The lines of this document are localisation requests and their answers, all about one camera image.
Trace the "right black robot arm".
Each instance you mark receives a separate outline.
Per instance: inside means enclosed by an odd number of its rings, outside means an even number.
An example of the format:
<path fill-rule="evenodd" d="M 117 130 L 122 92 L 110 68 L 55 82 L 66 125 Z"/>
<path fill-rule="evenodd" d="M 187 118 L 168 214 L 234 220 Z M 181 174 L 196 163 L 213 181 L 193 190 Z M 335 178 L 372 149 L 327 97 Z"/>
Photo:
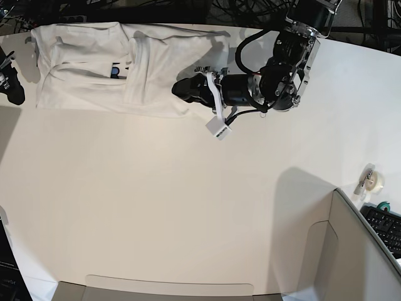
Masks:
<path fill-rule="evenodd" d="M 18 80 L 18 72 L 12 66 L 14 59 L 14 51 L 7 55 L 1 48 L 1 93 L 7 96 L 10 103 L 22 105 L 25 101 L 25 92 Z"/>

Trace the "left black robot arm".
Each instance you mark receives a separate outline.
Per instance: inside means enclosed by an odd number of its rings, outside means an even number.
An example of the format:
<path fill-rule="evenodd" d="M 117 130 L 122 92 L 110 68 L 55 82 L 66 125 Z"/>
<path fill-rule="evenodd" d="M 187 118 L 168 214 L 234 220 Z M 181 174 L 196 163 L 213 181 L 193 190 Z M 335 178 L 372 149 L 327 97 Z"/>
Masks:
<path fill-rule="evenodd" d="M 269 110 L 285 112 L 297 107 L 309 82 L 309 72 L 320 47 L 320 38 L 328 37 L 340 1 L 292 1 L 287 13 L 265 29 L 248 36 L 235 52 L 240 74 L 227 69 L 212 71 L 196 68 L 191 78 L 177 81 L 172 94 L 187 103 L 199 103 L 213 110 L 224 125 L 240 116 L 232 111 L 224 117 L 226 107 L 244 107 L 244 113 L 261 114 Z M 242 62 L 243 49 L 271 31 L 278 31 L 273 55 L 258 71 Z"/>

